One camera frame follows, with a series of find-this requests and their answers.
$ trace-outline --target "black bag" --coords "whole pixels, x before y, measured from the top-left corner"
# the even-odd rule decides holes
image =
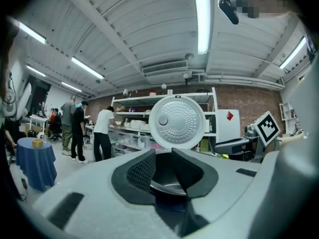
[[[33,138],[36,138],[36,132],[34,130],[30,130],[28,132],[28,137],[33,137]]]

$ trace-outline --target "rice cooker lid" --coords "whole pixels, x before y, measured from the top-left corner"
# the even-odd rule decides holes
[[[193,99],[169,96],[158,101],[150,114],[152,137],[163,148],[191,149],[205,133],[205,114]]]

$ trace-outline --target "white t-shirt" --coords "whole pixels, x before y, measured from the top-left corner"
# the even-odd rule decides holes
[[[110,119],[114,119],[114,115],[109,110],[101,110],[94,126],[94,133],[107,134],[109,131]]]

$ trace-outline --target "gray floor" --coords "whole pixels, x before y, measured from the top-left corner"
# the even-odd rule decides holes
[[[71,175],[72,173],[74,173],[75,171],[81,169],[83,166],[85,165],[90,165],[90,163],[88,164],[80,164],[78,161],[74,162],[72,161],[70,156],[65,156],[61,154],[62,151],[62,141],[58,140],[58,141],[53,141],[53,140],[49,140],[53,151],[54,151],[54,155],[55,155],[55,162],[54,162],[54,166],[57,172],[57,176],[55,179],[55,184],[60,183],[61,181],[63,181],[66,177],[68,177],[69,175]],[[83,154],[86,156],[86,154],[91,154],[92,150],[83,150]],[[14,182],[20,192],[20,194],[23,194],[24,196],[27,194],[27,199],[26,202],[30,205],[32,205],[39,196],[41,196],[43,193],[31,188],[28,185],[28,190],[26,193],[26,190],[23,188],[22,182],[21,182],[21,178],[26,179],[27,178],[23,175],[23,172],[20,170],[20,168],[18,166],[16,166],[15,163],[10,165],[10,171],[12,174],[12,177],[14,179]]]

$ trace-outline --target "fluorescent light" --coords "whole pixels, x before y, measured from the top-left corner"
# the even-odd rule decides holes
[[[38,33],[34,32],[31,28],[27,27],[23,23],[19,22],[18,27],[26,32],[28,35],[31,35],[34,39],[37,39],[39,42],[45,44],[45,38],[43,38],[41,35]]]
[[[197,53],[207,54],[210,36],[210,0],[195,0],[197,10],[198,48]]]
[[[303,37],[300,41],[300,43],[297,45],[295,50],[289,55],[289,57],[280,65],[281,69],[284,69],[290,61],[298,54],[298,52],[302,49],[302,47],[306,44],[306,38]]]
[[[82,67],[85,71],[88,71],[90,74],[93,74],[95,77],[99,78],[100,80],[104,79],[102,75],[95,72],[92,68],[88,67],[86,64],[82,63],[80,60],[76,59],[75,57],[72,57],[71,61],[77,64],[79,67]]]
[[[26,65],[26,67],[27,67],[28,69],[30,69],[31,71],[33,71],[33,72],[35,72],[35,73],[37,73],[37,74],[39,74],[39,75],[45,77],[45,74],[40,73],[39,71],[35,70],[34,68],[32,68],[32,67],[30,67],[30,66],[28,66],[28,65]]]
[[[67,87],[69,87],[69,88],[72,88],[72,89],[74,89],[74,90],[76,90],[76,91],[78,91],[78,92],[82,92],[82,90],[77,89],[77,88],[74,88],[73,86],[71,86],[71,85],[69,85],[69,84],[66,84],[66,83],[64,83],[64,82],[62,82],[62,84],[65,85],[65,86],[67,86]]]

